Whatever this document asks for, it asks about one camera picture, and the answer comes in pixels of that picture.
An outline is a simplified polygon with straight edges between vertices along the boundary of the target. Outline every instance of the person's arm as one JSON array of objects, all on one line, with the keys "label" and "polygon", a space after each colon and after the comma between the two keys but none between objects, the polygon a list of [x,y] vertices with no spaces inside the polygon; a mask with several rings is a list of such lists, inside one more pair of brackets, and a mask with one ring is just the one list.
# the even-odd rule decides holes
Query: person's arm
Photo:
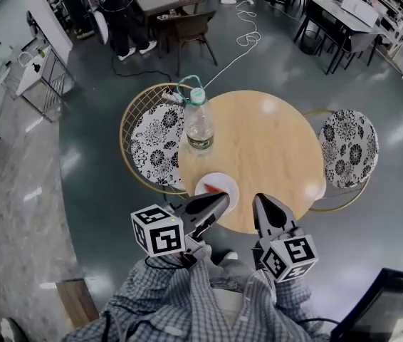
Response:
[{"label": "person's arm", "polygon": [[[298,324],[305,319],[317,318],[310,306],[303,304],[310,299],[310,289],[302,279],[276,283],[276,308]],[[322,322],[309,322],[300,325],[314,341],[327,341],[329,336],[321,331]]]},{"label": "person's arm", "polygon": [[[149,259],[148,263],[155,267],[173,267],[162,261],[162,258],[180,264],[172,256],[155,257]],[[62,342],[102,341],[104,333],[108,333],[108,341],[119,340],[117,322],[124,332],[132,322],[159,309],[174,272],[174,269],[153,269],[144,260],[138,261],[121,289],[107,302],[100,318],[69,333]]]}]

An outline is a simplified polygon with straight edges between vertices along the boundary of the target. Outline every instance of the white plate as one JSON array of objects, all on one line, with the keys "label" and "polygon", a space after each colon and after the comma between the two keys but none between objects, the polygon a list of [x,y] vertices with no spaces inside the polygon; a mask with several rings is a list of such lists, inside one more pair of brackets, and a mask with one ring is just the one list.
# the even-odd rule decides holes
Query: white plate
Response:
[{"label": "white plate", "polygon": [[239,189],[236,181],[232,177],[223,174],[222,172],[213,172],[211,174],[203,176],[199,183],[195,187],[195,195],[205,194],[208,191],[205,188],[205,184],[217,187],[220,190],[225,191],[230,196],[230,205],[224,214],[228,214],[235,209],[239,200]]}]

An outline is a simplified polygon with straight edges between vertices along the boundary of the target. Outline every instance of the white column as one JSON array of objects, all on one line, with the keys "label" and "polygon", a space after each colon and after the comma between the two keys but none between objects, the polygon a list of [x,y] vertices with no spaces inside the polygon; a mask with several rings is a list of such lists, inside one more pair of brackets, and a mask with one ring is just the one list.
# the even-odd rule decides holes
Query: white column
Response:
[{"label": "white column", "polygon": [[51,11],[51,7],[46,0],[21,0],[23,5],[31,12],[33,18],[36,20],[38,26],[45,34],[46,38],[50,41],[51,45],[67,63],[68,54],[70,53],[73,44],[67,37],[67,34],[59,24],[58,19]]}]

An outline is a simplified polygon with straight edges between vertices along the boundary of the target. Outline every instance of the black and white floral cushion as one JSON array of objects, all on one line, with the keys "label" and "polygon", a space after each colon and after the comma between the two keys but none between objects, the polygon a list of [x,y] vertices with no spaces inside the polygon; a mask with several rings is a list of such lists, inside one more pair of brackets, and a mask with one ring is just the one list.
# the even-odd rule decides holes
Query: black and white floral cushion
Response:
[{"label": "black and white floral cushion", "polygon": [[130,152],[138,171],[149,181],[184,189],[178,166],[183,129],[184,109],[179,105],[157,105],[138,120]]},{"label": "black and white floral cushion", "polygon": [[379,143],[369,119],[357,111],[333,113],[319,134],[327,181],[354,187],[365,181],[379,158]]}]

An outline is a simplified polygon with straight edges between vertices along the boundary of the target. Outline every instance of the trash bin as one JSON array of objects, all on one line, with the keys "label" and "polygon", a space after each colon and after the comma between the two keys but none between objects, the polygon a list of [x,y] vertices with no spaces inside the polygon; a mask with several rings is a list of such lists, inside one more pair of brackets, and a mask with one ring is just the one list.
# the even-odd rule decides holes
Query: trash bin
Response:
[{"label": "trash bin", "polygon": [[300,50],[308,55],[315,54],[322,37],[315,31],[306,29],[300,41]]}]

